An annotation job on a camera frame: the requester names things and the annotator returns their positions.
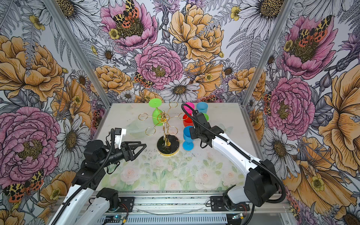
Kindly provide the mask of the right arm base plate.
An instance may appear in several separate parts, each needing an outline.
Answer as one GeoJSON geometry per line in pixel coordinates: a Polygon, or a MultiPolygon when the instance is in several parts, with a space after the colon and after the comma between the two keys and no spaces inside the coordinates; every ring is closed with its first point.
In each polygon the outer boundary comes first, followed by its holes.
{"type": "Polygon", "coordinates": [[[210,196],[210,207],[212,212],[248,212],[250,206],[246,202],[232,203],[224,196],[210,196]]]}

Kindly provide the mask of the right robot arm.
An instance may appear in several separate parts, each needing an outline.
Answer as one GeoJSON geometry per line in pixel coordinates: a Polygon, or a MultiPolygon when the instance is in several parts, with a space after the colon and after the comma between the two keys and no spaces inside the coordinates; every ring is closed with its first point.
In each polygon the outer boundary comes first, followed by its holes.
{"type": "Polygon", "coordinates": [[[269,160],[260,160],[235,144],[218,126],[211,126],[203,113],[190,116],[193,127],[192,139],[200,139],[202,148],[212,147],[227,157],[245,176],[243,186],[231,186],[223,193],[226,208],[233,209],[239,203],[249,202],[256,207],[264,203],[280,203],[286,198],[285,186],[276,175],[275,166],[269,160]]]}

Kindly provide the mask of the pink wine glass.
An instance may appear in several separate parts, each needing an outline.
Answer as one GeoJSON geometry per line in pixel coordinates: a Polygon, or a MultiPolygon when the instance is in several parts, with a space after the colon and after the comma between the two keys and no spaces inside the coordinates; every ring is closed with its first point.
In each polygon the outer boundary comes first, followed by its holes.
{"type": "Polygon", "coordinates": [[[194,105],[193,103],[191,103],[191,102],[185,103],[184,110],[185,110],[188,114],[192,115],[194,108],[195,108],[195,105],[194,105]]]}

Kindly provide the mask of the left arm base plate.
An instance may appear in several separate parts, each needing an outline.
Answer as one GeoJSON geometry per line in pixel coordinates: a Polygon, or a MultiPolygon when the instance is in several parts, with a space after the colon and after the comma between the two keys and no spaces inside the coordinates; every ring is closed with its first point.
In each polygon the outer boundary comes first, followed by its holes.
{"type": "Polygon", "coordinates": [[[132,212],[134,207],[134,197],[112,197],[110,199],[110,208],[108,212],[132,212]]]}

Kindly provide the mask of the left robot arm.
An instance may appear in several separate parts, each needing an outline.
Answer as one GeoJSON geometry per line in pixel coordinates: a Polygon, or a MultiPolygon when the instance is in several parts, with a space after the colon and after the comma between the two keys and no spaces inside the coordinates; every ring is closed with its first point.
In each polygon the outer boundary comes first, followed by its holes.
{"type": "Polygon", "coordinates": [[[76,173],[67,196],[49,224],[74,225],[86,201],[105,176],[105,168],[111,164],[118,165],[122,160],[135,160],[146,147],[147,145],[140,141],[121,142],[118,148],[114,141],[107,145],[101,140],[89,142],[84,151],[82,167],[76,173]]]}

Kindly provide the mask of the red wine glass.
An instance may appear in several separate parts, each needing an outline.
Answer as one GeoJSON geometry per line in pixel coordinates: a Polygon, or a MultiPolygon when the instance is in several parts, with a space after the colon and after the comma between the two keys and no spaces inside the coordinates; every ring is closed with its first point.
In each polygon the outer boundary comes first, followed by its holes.
{"type": "Polygon", "coordinates": [[[192,127],[194,125],[191,118],[189,118],[186,114],[183,115],[182,121],[183,121],[184,127],[189,127],[189,126],[192,127]]]}

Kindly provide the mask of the light blue wine glass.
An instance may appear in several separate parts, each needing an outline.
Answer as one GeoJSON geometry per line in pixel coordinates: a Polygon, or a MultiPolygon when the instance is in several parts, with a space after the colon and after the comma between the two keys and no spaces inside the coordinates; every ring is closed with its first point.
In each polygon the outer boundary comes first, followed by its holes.
{"type": "Polygon", "coordinates": [[[206,102],[199,102],[196,105],[196,109],[200,113],[207,113],[208,111],[208,104],[206,102]]]}

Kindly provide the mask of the green wine glass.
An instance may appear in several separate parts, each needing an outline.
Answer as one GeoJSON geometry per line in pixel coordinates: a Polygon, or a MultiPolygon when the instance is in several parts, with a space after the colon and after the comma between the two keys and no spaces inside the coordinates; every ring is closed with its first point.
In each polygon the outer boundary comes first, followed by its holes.
{"type": "Polygon", "coordinates": [[[161,122],[159,121],[160,119],[159,115],[162,113],[162,111],[159,110],[159,107],[161,105],[162,105],[162,100],[159,98],[153,98],[149,101],[149,106],[154,109],[151,118],[155,126],[161,126],[161,122]]]}
{"type": "Polygon", "coordinates": [[[206,121],[208,122],[208,121],[209,121],[209,116],[208,116],[208,114],[203,113],[203,115],[204,115],[204,117],[205,117],[206,121]]]}

